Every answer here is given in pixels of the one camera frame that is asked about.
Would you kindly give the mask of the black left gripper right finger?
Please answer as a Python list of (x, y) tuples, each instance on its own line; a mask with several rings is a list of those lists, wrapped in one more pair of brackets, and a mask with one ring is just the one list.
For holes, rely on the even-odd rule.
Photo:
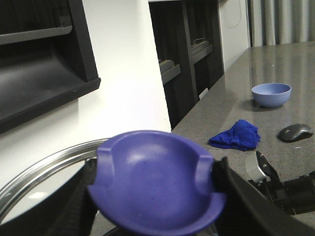
[(240, 177), (224, 157), (213, 164), (215, 189), (226, 204), (215, 221), (220, 236), (313, 236), (314, 229), (289, 216)]

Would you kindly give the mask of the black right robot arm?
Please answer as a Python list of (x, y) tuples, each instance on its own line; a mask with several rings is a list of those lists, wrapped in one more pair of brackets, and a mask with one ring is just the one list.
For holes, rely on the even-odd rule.
[(297, 215), (315, 210), (314, 172), (282, 182), (277, 171), (259, 151), (245, 159), (245, 167), (251, 178), (250, 184), (288, 214)]

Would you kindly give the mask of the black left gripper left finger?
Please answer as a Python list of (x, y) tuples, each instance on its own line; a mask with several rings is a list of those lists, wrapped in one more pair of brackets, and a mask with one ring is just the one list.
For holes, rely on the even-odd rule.
[(47, 199), (0, 226), (2, 236), (88, 236), (97, 208), (87, 187), (94, 182), (91, 159)]

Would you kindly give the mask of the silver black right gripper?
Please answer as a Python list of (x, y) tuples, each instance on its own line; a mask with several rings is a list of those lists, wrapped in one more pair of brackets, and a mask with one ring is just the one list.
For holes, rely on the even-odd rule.
[(280, 182), (277, 171), (260, 151), (256, 151), (245, 159), (245, 167), (247, 174), (255, 183), (261, 182), (268, 177), (271, 181)]

